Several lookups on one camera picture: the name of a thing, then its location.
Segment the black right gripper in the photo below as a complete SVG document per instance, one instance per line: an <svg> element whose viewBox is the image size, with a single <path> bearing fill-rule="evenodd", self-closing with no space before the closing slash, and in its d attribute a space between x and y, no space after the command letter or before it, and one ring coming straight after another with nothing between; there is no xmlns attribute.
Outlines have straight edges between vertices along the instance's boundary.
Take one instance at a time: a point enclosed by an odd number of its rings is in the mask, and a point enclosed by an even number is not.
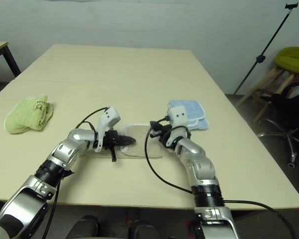
<svg viewBox="0 0 299 239"><path fill-rule="evenodd" d="M172 125L170 124L166 124L166 125L162 125L161 122L163 120L151 120L150 121L150 126L152 128L158 128L158 130L160 130L161 132L153 132L150 133L150 137L151 138L155 138L155 137L159 137L159 142L164 146L167 147L166 143L167 140L170 138L170 130L172 129Z"/></svg>

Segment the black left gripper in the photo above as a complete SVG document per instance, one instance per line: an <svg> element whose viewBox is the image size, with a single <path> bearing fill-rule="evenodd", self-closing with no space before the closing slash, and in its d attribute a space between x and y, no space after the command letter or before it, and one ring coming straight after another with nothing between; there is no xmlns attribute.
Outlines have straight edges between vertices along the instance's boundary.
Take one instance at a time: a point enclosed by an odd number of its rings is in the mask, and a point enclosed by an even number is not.
<svg viewBox="0 0 299 239"><path fill-rule="evenodd" d="M136 142L133 137L126 136L126 135L119 135L116 130L108 130L105 132L104 136L104 149L109 150L112 157L112 162L117 161L116 153L115 153L115 146L125 147L128 145L132 145Z"/></svg>

